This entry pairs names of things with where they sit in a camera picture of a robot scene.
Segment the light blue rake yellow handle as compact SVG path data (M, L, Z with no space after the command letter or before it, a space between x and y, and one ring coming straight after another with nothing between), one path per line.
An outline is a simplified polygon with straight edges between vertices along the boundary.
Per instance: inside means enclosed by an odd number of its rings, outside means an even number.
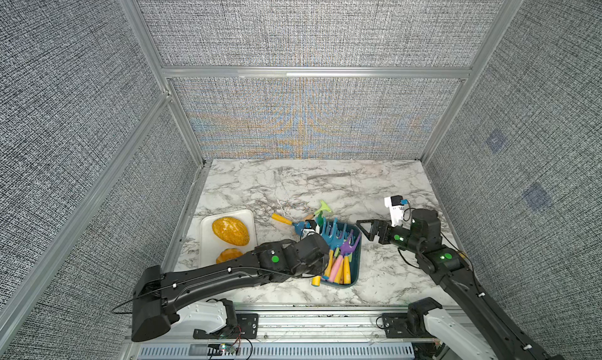
M330 276L335 249L338 245L341 245L343 243L344 235L339 235L336 220L328 221L326 219L324 223L323 233L318 234L316 232L312 232L309 235L320 235L321 238L324 239L325 243L329 246L329 250L326 252L326 262L324 267L322 268L321 274L316 275L311 280L312 286L319 287L321 285L321 281L323 279L328 279Z

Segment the teal plastic storage box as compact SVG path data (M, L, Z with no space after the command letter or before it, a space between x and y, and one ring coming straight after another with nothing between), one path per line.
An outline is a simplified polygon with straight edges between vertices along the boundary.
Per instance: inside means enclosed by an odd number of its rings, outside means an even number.
M329 245L327 266L324 273L312 278L311 285L321 284L347 288L359 278L361 261L362 231L356 225L340 222L338 219L318 221L322 238Z

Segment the purple rake pink handle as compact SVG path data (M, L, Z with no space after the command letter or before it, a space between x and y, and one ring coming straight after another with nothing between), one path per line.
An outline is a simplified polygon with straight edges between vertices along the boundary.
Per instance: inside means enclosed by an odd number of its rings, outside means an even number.
M355 235L354 231L351 231L350 234L343 241L341 246L339 247L340 252L338 256L335 258L333 266L331 268L330 276L328 278L329 283L342 284L343 279L343 258L348 256L351 263L351 258L354 252L359 247L361 243L362 237L360 235Z

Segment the light green tool wooden handle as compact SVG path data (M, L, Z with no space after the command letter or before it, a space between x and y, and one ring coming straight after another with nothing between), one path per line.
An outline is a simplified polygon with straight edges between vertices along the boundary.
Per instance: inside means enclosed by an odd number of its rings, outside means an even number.
M332 213L332 209L330 208L330 206L326 203L326 201L324 200L320 200L320 207L313 212L313 214L308 214L304 220L308 221L308 220L313 220L316 217L318 217L318 215L323 214L324 212L329 212Z

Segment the dark green tool wooden handle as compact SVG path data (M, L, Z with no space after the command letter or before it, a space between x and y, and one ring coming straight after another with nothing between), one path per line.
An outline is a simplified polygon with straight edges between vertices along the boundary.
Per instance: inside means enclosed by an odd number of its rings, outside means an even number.
M314 221L316 223L316 228L315 228L316 233L318 233L318 234L323 233L325 219L323 218L322 213L315 216Z

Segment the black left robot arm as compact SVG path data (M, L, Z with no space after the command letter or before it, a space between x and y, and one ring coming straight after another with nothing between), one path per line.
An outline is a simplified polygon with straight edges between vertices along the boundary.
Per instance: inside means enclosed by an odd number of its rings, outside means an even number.
M282 283L321 275L329 262L329 245L318 234L298 242L285 239L258 245L238 258L184 272L163 272L159 265L144 270L133 291L134 342L150 341L169 332L178 311L204 300L246 287Z

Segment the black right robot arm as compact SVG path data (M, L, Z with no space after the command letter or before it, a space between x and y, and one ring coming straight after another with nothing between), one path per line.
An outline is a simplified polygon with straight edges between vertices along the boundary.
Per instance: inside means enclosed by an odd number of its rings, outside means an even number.
M551 359L540 344L500 308L478 281L470 262L459 250L446 246L437 211L414 209L409 227L401 221L359 220L357 227L367 240L394 245L415 255L425 272L466 313L481 334L462 333L450 326L444 310L432 298L409 305L406 327L415 335L429 333L462 358Z

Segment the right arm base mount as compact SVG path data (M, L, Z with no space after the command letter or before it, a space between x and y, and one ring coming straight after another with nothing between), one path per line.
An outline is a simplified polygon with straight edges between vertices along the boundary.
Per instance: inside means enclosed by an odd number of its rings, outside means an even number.
M388 339L428 338L434 339L426 330L426 314L443 306L432 297L427 297L408 306L406 313L385 313L381 315L380 328L385 331Z

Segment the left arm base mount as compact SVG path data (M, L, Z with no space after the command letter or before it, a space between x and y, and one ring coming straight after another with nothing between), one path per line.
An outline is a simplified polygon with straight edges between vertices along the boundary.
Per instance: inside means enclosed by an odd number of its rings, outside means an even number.
M204 339L256 339L259 315L236 313L231 300L210 298L198 303L191 315L193 338Z

